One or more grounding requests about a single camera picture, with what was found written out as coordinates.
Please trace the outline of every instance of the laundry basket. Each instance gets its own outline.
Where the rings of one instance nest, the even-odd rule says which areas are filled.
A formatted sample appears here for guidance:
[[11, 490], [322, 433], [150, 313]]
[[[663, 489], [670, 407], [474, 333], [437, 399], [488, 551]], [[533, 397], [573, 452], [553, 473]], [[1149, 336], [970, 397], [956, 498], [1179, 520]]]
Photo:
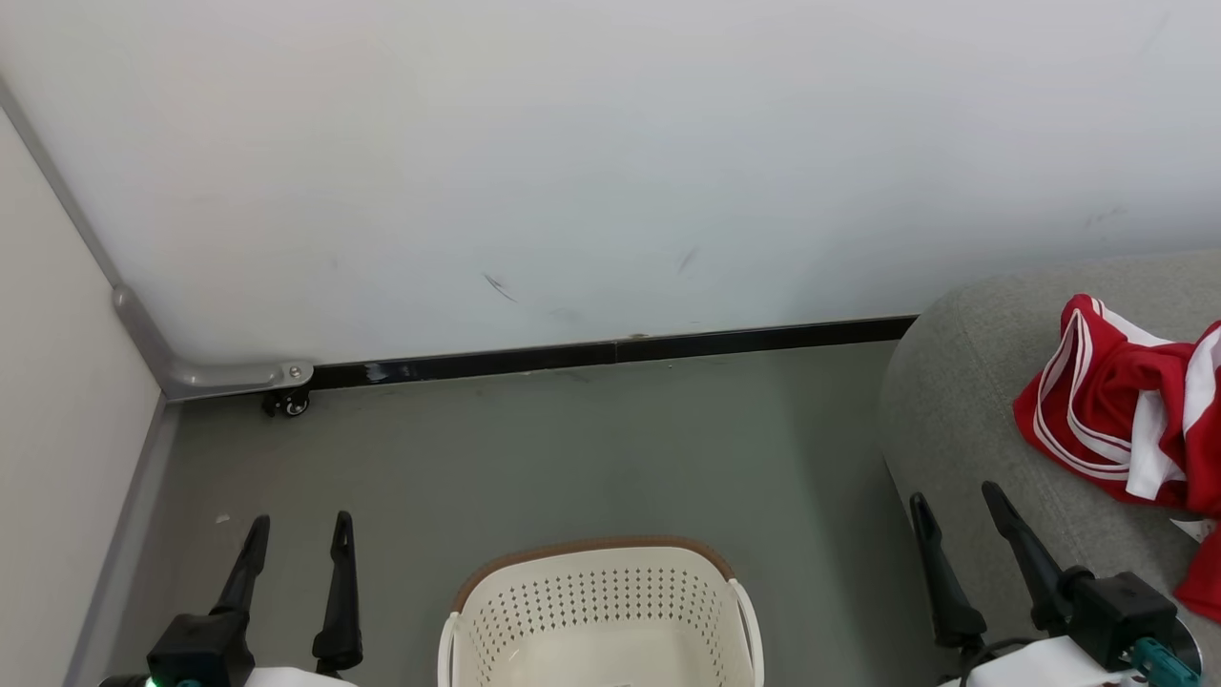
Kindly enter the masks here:
[[438, 687], [762, 687], [746, 589], [709, 547], [595, 539], [499, 559], [454, 600]]

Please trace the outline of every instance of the black baseboard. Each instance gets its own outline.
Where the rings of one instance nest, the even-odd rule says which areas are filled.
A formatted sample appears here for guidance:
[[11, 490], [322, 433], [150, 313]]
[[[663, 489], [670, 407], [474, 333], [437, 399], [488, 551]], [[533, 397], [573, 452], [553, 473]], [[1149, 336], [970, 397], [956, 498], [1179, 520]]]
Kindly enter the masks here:
[[916, 315], [681, 336], [621, 338], [597, 343], [573, 343], [570, 347], [546, 347], [433, 359], [319, 366], [314, 371], [314, 379], [310, 381], [309, 388], [344, 389], [541, 370], [720, 356], [748, 351], [836, 347], [841, 343], [866, 340], [893, 340], [902, 337], [913, 321], [916, 321]]

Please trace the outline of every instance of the gray floor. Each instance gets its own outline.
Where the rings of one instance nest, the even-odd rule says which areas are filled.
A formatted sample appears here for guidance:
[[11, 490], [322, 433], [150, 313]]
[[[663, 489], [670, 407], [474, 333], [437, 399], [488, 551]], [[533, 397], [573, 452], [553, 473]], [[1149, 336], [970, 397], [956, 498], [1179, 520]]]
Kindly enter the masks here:
[[271, 515], [249, 643], [311, 667], [335, 513], [355, 522], [363, 687], [435, 685], [454, 592], [482, 563], [598, 536], [683, 534], [734, 566], [768, 685], [929, 685], [934, 652], [901, 502], [873, 443], [893, 343], [192, 404], [116, 669], [204, 613]]

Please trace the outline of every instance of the basket rim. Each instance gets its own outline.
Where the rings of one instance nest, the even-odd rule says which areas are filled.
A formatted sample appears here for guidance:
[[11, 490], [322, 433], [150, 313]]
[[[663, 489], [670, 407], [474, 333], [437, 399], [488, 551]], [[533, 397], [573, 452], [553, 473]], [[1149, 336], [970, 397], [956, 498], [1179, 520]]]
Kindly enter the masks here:
[[458, 589], [458, 595], [454, 598], [451, 611], [460, 614], [463, 608], [466, 605], [466, 600], [470, 598], [475, 588], [479, 587], [480, 582], [486, 580], [493, 572], [509, 566], [537, 561], [541, 559], [549, 559], [553, 556], [563, 556], [567, 554], [584, 554], [586, 552], [600, 552], [607, 549], [645, 549], [650, 547], [686, 549], [687, 552], [698, 554], [700, 556], [707, 559], [708, 563], [716, 566], [717, 571], [720, 572], [726, 582], [734, 580], [734, 571], [729, 567], [725, 559], [723, 559], [716, 549], [697, 539], [668, 536], [600, 537], [595, 539], [578, 539], [575, 542], [565, 542], [563, 544], [552, 544], [549, 547], [540, 547], [537, 549], [527, 549], [525, 552], [508, 554], [485, 564], [482, 567], [471, 574], [465, 582], [463, 582], [462, 587]]

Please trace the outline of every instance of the red clothing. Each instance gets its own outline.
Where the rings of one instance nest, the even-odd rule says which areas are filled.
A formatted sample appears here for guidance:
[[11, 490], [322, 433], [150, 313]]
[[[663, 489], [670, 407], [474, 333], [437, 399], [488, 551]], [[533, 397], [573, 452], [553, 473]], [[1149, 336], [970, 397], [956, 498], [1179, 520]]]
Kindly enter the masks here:
[[[1115, 499], [1221, 519], [1221, 321], [1195, 343], [1167, 340], [1077, 294], [1060, 332], [1013, 403], [1026, 441]], [[1221, 622], [1221, 537], [1205, 539], [1175, 594]]]

